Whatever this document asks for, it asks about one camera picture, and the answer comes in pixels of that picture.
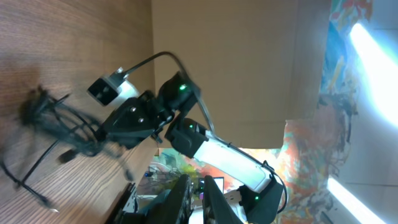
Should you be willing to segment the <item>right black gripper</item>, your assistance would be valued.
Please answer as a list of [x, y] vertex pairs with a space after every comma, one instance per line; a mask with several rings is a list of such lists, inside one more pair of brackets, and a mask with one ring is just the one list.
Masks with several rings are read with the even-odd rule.
[[128, 98], [114, 110], [99, 127], [99, 140], [116, 142], [132, 149], [147, 138], [161, 143], [159, 133], [174, 119], [150, 90], [138, 97]]

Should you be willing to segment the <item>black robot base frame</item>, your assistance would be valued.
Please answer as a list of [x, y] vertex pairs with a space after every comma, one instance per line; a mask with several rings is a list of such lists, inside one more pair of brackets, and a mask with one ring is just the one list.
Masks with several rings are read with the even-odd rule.
[[137, 185], [136, 183], [128, 183], [121, 196], [117, 199], [116, 205], [105, 224], [120, 224], [126, 213], [136, 213], [138, 209]]

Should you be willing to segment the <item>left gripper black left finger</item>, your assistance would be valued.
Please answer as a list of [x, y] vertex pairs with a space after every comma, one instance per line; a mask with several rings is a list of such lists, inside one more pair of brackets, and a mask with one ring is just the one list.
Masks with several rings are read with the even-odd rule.
[[179, 177], [164, 203], [149, 212], [146, 223], [186, 224], [192, 212], [192, 182], [188, 174]]

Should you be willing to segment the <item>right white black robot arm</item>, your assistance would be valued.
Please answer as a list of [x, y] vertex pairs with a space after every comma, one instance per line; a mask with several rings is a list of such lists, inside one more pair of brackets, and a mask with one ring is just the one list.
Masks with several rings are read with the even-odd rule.
[[200, 104], [200, 89], [184, 72], [166, 81], [157, 95], [139, 93], [124, 72], [99, 78], [90, 88], [103, 106], [115, 104], [98, 130], [100, 140], [128, 149], [147, 138], [162, 142], [159, 134], [179, 153], [205, 162], [242, 183], [238, 188], [242, 217], [249, 223], [272, 223], [287, 199], [285, 184], [267, 162], [255, 158], [218, 138], [213, 131], [187, 117]]

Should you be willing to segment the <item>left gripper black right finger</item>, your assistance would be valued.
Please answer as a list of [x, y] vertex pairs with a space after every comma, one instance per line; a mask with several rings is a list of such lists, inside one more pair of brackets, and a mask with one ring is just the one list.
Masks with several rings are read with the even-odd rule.
[[205, 224], [243, 224], [227, 203], [212, 176], [206, 175], [204, 181], [203, 222]]

